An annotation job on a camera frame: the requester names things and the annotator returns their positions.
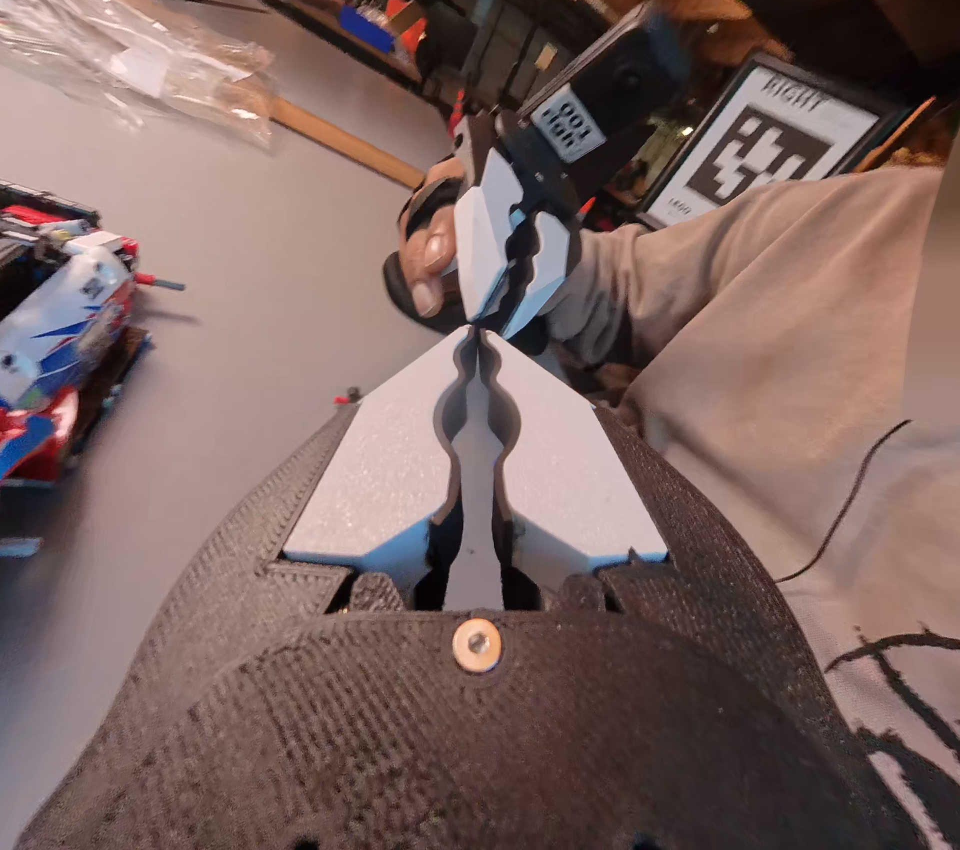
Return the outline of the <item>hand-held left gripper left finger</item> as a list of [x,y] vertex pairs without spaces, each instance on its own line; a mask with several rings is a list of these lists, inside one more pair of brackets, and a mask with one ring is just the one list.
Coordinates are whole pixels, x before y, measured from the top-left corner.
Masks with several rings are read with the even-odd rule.
[[283,545],[298,563],[381,573],[444,604],[463,540],[461,464],[476,330],[457,328],[359,400]]

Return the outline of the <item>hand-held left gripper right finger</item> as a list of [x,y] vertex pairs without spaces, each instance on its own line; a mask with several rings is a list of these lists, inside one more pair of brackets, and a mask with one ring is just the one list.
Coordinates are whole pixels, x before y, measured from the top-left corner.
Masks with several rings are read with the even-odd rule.
[[543,604],[572,576],[668,547],[596,407],[492,331],[482,332],[494,464],[491,535],[504,604]]

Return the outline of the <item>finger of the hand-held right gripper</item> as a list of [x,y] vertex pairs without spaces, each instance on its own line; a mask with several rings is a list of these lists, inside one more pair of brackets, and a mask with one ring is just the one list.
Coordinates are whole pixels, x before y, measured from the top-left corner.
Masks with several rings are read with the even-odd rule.
[[506,274],[511,216],[522,198],[522,184],[510,162],[492,149],[479,182],[468,186],[454,206],[458,282],[470,324],[483,318]]
[[503,340],[519,340],[577,266],[576,216],[523,217],[508,241],[505,288],[490,316],[490,329]]

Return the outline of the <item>red white blue lego car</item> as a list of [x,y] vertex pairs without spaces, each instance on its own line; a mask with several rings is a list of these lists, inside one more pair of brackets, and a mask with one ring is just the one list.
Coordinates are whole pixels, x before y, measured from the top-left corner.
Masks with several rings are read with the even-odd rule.
[[151,345],[132,322],[137,291],[184,292],[142,271],[140,244],[101,214],[1,183],[1,486],[47,489]]

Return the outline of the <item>person's right forearm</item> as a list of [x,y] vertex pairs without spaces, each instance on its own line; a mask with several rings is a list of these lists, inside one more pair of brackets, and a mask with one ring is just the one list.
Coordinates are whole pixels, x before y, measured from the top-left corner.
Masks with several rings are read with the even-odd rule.
[[943,176],[770,184],[659,232],[588,234],[549,304],[551,336],[586,364],[646,360],[638,400],[689,445],[800,444],[900,420]]

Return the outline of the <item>person's right hand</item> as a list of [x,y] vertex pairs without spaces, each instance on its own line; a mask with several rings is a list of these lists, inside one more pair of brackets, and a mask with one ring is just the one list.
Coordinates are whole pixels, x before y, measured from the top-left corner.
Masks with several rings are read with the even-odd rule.
[[454,207],[438,207],[430,221],[407,235],[410,207],[406,206],[398,222],[398,258],[414,312],[422,318],[432,318],[445,304],[443,273],[456,255]]

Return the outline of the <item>small blue crate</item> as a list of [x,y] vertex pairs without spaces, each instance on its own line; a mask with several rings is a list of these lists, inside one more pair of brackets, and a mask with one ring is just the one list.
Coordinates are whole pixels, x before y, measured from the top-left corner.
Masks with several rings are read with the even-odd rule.
[[377,52],[395,54],[397,37],[390,27],[389,17],[370,3],[342,4],[337,21],[350,37]]

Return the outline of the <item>clear plastic bags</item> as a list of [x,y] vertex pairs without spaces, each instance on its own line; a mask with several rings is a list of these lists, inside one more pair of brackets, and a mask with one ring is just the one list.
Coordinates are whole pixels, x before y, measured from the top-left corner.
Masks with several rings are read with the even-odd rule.
[[1,59],[130,127],[179,114],[271,145],[273,55],[164,0],[1,0]]

